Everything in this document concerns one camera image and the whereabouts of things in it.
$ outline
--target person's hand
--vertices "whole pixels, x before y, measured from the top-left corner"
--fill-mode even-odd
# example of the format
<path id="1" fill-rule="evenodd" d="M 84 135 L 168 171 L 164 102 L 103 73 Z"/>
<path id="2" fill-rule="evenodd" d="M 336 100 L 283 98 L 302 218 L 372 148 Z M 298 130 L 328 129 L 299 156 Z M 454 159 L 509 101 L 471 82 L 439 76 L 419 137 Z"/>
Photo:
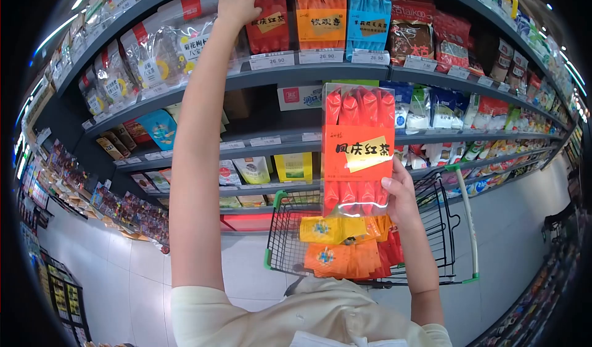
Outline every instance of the person's hand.
<path id="1" fill-rule="evenodd" d="M 261 11 L 261 8 L 255 8 L 255 0 L 218 0 L 217 21 L 239 31 L 243 25 L 255 20 Z"/>
<path id="2" fill-rule="evenodd" d="M 390 194 L 387 212 L 393 223 L 397 226 L 414 221 L 421 224 L 413 179 L 400 160 L 393 158 L 393 178 L 382 178 L 381 183 Z"/>

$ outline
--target cream shirt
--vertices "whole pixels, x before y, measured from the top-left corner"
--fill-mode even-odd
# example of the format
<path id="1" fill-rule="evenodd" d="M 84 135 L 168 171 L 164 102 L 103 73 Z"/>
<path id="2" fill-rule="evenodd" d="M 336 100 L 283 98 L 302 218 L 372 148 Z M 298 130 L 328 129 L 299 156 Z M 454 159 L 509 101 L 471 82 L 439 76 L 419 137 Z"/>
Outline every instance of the cream shirt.
<path id="1" fill-rule="evenodd" d="M 379 306 L 358 285 L 333 278 L 307 277 L 294 294 L 259 312 L 233 306 L 218 289 L 176 287 L 171 313 L 179 347 L 289 346 L 297 331 L 346 345 L 404 339 L 410 347 L 452 347 L 443 326 L 421 327 Z"/>

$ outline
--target white box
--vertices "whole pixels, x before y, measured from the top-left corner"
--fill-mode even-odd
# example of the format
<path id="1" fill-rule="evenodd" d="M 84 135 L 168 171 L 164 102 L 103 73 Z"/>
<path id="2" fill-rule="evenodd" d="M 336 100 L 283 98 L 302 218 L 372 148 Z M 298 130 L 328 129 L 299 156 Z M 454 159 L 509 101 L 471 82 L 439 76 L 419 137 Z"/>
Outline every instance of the white box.
<path id="1" fill-rule="evenodd" d="M 282 88 L 278 85 L 277 88 L 277 99 L 279 99 L 279 109 L 281 111 L 321 108 L 322 106 L 322 84 L 290 88 Z"/>

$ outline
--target white tile floor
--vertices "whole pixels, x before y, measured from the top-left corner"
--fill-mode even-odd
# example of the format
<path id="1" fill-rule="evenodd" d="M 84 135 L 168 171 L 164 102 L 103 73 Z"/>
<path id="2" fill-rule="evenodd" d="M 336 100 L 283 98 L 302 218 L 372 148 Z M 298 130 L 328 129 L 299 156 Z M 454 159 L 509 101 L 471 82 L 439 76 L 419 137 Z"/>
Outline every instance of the white tile floor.
<path id="1" fill-rule="evenodd" d="M 529 284 L 547 248 L 544 217 L 569 202 L 565 159 L 519 182 L 471 199 L 478 238 L 477 282 L 440 288 L 453 345 L 464 346 L 496 321 Z M 171 259 L 151 243 L 123 238 L 98 220 L 81 220 L 50 202 L 55 214 L 39 242 L 66 264 L 84 288 L 95 343 L 174 347 L 171 326 Z M 457 280 L 471 276 L 468 231 L 462 204 L 450 207 L 462 222 L 455 232 Z M 230 301 L 258 311 L 282 299 L 296 277 L 263 268 L 266 236 L 225 236 L 222 265 Z M 370 290 L 381 305 L 410 315 L 407 287 Z"/>

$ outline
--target raised arm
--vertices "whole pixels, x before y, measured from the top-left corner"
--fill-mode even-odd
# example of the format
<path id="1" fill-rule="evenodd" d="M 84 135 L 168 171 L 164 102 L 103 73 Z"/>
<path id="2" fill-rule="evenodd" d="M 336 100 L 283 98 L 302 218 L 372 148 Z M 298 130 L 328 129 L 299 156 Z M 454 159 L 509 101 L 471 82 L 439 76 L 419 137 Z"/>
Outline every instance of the raised arm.
<path id="1" fill-rule="evenodd" d="M 261 13 L 254 3 L 218 0 L 218 18 L 183 95 L 169 210 L 173 287 L 224 290 L 217 179 L 220 120 L 234 42 L 242 26 Z"/>
<path id="2" fill-rule="evenodd" d="M 413 179 L 398 159 L 393 158 L 393 178 L 383 178 L 382 186 L 390 193 L 388 214 L 401 236 L 411 292 L 411 321 L 421 326 L 444 326 L 438 267 L 417 209 Z"/>

